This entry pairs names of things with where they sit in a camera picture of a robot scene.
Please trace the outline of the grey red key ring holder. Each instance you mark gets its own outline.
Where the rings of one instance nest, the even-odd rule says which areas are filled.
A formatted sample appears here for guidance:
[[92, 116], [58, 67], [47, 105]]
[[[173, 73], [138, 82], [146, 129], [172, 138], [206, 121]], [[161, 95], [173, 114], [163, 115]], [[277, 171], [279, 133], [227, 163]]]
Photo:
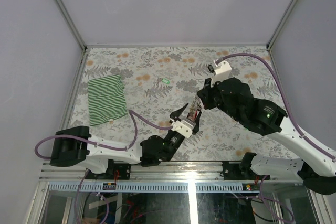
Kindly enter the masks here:
[[196, 96], [189, 106], [189, 111], [187, 114], [187, 118], [191, 120], [192, 122], [196, 121], [197, 116], [203, 109], [203, 104], [198, 96]]

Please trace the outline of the green key tag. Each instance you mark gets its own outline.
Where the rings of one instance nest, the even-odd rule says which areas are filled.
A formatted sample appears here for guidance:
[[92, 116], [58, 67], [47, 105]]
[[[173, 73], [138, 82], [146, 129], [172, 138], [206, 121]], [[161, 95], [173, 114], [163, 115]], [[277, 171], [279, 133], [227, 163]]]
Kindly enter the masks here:
[[161, 82], [163, 84], [170, 84], [170, 81], [168, 79], [158, 78], [158, 82]]

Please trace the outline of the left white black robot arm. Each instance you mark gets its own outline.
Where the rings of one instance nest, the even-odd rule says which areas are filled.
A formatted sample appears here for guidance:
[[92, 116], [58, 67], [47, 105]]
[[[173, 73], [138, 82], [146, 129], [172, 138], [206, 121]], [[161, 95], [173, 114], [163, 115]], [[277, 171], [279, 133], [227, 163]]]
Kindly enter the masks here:
[[186, 106], [170, 114], [170, 126], [167, 135], [152, 135], [146, 140], [130, 144], [115, 142], [90, 134], [89, 127], [76, 126], [56, 133], [50, 158], [54, 167], [72, 167], [79, 165], [109, 179], [114, 175], [114, 161], [142, 167], [158, 166], [169, 162], [183, 141], [195, 135], [200, 129], [202, 109], [196, 106], [194, 112], [186, 117], [182, 113]]

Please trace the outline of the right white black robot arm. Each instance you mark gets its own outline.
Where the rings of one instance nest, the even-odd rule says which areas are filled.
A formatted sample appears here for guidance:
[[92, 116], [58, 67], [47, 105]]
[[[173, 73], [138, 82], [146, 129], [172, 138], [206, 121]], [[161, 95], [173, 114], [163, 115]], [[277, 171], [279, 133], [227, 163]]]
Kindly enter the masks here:
[[247, 130], [277, 141], [298, 156], [281, 159], [247, 152], [234, 169], [235, 179], [256, 176], [289, 179], [302, 182], [322, 195], [335, 193], [335, 159], [325, 154], [328, 147], [315, 138], [308, 142], [305, 139], [308, 135], [295, 128], [289, 114], [280, 106], [255, 98], [249, 85], [236, 78], [214, 85], [211, 79], [206, 79], [197, 96], [204, 109], [217, 108]]

